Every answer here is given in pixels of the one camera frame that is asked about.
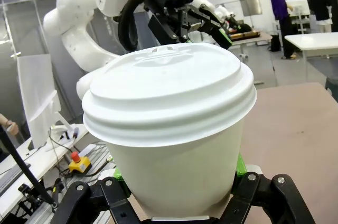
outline black bag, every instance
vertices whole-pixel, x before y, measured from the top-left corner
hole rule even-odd
[[[280,40],[279,35],[271,35],[273,38],[271,39],[270,51],[276,52],[280,51]]]

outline fluorescent light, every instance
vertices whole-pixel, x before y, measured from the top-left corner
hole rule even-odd
[[[17,52],[16,54],[12,54],[12,55],[11,55],[11,58],[16,57],[16,56],[19,56],[19,55],[21,55],[21,52]]]
[[[4,43],[8,43],[9,42],[9,40],[3,40],[3,41],[0,41],[0,45],[1,44],[4,44]]]

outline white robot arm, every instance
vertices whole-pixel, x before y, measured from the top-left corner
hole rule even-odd
[[[101,48],[87,33],[86,26],[92,19],[93,10],[99,8],[103,14],[114,17],[120,16],[129,0],[57,0],[54,10],[44,18],[44,29],[49,35],[60,35],[62,42],[75,62],[87,72],[77,84],[77,92],[82,99],[89,89],[90,83],[100,68],[119,55]],[[219,22],[229,12],[224,7],[215,8],[207,0],[193,0],[191,5],[199,8],[201,5],[209,8],[218,17]]]

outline white pants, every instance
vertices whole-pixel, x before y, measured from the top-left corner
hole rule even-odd
[[[319,28],[319,32],[321,32],[321,33],[331,33],[332,32],[331,24],[318,25],[318,28]]]

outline red button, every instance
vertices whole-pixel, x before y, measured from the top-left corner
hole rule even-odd
[[[79,156],[79,153],[78,152],[73,152],[71,153],[70,157],[73,159],[74,162],[78,163],[81,158]]]

